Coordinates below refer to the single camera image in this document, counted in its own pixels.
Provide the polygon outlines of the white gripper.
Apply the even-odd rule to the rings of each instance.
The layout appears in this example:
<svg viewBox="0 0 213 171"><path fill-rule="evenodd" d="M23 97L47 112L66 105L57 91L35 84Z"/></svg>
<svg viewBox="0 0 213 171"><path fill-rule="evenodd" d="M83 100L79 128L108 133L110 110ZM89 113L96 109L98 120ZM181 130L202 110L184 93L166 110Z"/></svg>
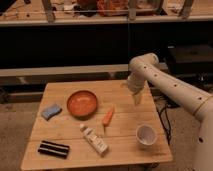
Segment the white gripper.
<svg viewBox="0 0 213 171"><path fill-rule="evenodd" d="M144 85L145 80L140 79L134 74L130 74L127 78L127 87L131 92L133 92L132 97L135 106L141 103L142 93L140 91L144 88Z"/></svg>

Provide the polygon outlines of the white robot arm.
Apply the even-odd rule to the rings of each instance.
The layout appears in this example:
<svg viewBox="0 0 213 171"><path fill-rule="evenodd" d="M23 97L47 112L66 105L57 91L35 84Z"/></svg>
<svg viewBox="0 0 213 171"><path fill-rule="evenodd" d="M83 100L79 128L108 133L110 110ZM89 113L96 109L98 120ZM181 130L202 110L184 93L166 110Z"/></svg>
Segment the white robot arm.
<svg viewBox="0 0 213 171"><path fill-rule="evenodd" d="M150 82L200 122L193 171L213 171L213 94L181 81L157 68L154 53L134 57L127 86L138 94Z"/></svg>

